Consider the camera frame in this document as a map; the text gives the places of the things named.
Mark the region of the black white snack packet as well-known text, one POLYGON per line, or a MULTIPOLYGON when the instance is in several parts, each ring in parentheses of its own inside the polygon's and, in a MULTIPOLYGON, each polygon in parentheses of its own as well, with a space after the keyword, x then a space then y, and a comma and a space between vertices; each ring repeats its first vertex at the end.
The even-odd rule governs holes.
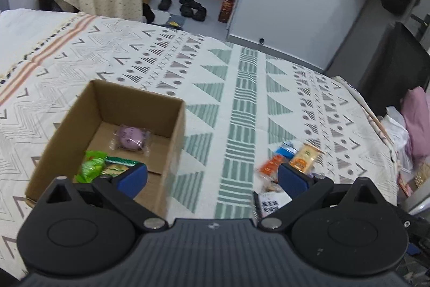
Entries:
POLYGON ((263 192, 254 196, 254 212, 258 219, 265 218, 292 201, 285 192, 263 192))

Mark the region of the patterned bed cover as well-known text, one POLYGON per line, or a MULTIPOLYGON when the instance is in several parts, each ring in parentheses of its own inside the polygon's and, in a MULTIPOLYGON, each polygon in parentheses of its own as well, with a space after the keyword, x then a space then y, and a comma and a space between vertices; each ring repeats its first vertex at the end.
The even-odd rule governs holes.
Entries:
POLYGON ((1 13, 1 268, 26 269, 17 232, 49 140, 91 80, 185 103, 171 217, 243 218, 256 169, 284 142, 311 143, 315 173, 371 178, 395 203, 398 168, 381 127, 341 79, 215 38, 135 21, 29 9, 1 13))

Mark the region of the purple round snack packet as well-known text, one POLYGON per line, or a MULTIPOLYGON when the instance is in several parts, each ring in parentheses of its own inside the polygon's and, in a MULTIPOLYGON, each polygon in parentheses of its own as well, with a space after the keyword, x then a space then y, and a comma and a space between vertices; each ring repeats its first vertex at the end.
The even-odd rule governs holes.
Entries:
POLYGON ((110 149, 148 154, 151 135, 145 128, 120 125, 114 131, 110 149))

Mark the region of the orange snack packet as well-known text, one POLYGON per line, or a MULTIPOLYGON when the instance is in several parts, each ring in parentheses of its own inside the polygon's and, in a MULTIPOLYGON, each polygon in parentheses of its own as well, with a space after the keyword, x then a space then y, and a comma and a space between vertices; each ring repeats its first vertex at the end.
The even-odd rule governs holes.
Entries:
POLYGON ((257 173, 269 181, 278 182, 278 168, 286 161, 281 154, 274 154, 262 166, 257 169, 257 173))

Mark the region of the orange drink bottle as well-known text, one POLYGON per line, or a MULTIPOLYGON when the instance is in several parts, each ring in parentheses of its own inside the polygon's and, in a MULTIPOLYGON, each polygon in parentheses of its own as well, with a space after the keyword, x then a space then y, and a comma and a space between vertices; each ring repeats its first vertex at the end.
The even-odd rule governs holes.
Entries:
POLYGON ((218 21, 220 23, 228 23, 232 14, 235 0, 223 0, 221 3, 221 9, 219 12, 218 21))

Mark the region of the green candy packet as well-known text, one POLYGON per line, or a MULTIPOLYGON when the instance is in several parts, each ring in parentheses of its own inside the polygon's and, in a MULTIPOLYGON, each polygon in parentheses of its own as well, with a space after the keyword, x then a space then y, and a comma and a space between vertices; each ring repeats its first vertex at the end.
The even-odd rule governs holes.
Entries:
POLYGON ((91 183, 100 176, 105 167, 107 153, 103 151, 86 151, 85 158, 75 180, 77 183, 91 183))

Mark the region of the black chair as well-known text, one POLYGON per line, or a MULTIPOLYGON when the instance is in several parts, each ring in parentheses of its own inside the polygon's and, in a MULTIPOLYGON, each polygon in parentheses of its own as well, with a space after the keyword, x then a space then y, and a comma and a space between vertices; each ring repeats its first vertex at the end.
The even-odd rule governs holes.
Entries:
POLYGON ((416 87, 429 86, 429 54, 401 22, 386 29, 358 91, 377 116, 386 108, 400 109, 401 100, 416 87))

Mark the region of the white plastic bag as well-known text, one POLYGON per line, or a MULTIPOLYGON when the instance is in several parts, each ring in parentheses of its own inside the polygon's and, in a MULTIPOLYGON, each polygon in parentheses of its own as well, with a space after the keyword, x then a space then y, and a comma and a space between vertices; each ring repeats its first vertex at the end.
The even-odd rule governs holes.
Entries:
POLYGON ((401 170, 412 173, 413 161, 410 155, 410 136, 402 114, 394 107, 386 108, 386 115, 381 119, 388 136, 393 142, 401 170))

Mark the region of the black slippers pile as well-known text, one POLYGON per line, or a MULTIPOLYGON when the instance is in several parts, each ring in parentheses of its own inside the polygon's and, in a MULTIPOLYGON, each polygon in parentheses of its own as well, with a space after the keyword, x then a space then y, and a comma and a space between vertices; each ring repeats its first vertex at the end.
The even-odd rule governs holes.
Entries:
MULTIPOLYGON (((158 10, 167 11, 170 9, 172 0, 161 0, 158 4, 158 10)), ((186 18, 192 18, 198 22, 204 22, 206 20, 207 9, 198 3, 196 0, 179 0, 180 8, 179 11, 181 16, 186 18)))

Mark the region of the yellow biscuit stick packet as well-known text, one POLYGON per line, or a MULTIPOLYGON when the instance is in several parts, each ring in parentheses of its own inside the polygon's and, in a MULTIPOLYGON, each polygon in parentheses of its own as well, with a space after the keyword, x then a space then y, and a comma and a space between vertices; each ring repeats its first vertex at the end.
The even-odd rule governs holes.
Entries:
POLYGON ((289 165, 301 173, 308 173, 318 156, 324 152, 310 143, 303 143, 301 148, 289 161, 289 165))

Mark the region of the green white snack packet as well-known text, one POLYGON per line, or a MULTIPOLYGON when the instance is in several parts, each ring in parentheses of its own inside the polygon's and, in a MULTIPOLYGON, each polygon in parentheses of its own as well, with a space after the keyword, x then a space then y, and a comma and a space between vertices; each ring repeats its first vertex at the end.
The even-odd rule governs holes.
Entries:
POLYGON ((114 178, 138 164, 139 161, 107 156, 100 172, 100 176, 111 176, 114 178))

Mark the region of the pink cloth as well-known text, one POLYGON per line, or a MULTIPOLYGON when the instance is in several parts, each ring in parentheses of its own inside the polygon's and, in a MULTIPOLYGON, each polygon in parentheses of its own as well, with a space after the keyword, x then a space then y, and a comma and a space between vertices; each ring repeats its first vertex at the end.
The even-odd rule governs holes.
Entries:
POLYGON ((411 155, 415 161, 429 156, 429 104, 422 87, 408 90, 401 104, 410 137, 411 155))

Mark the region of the blue candy packet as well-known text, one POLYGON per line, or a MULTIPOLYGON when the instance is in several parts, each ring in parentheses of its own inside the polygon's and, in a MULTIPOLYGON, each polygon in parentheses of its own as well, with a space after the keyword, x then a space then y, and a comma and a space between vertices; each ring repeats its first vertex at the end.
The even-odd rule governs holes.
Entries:
POLYGON ((297 153, 297 149, 294 147, 291 141, 283 142, 275 151, 276 154, 281 155, 287 160, 292 159, 297 153))

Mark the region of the cardboard box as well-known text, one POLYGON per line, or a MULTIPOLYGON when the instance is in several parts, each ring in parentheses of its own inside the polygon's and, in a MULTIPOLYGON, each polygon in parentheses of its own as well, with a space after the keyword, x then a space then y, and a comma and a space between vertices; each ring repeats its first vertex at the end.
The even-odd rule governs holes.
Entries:
POLYGON ((91 81, 47 144, 27 186, 27 201, 35 204, 58 176, 74 180, 86 151, 105 151, 111 157, 147 166, 148 181, 135 201, 166 216, 184 142, 185 117, 186 105, 181 99, 91 81), (147 129, 149 146, 144 151, 115 148, 114 137, 122 126, 147 129))

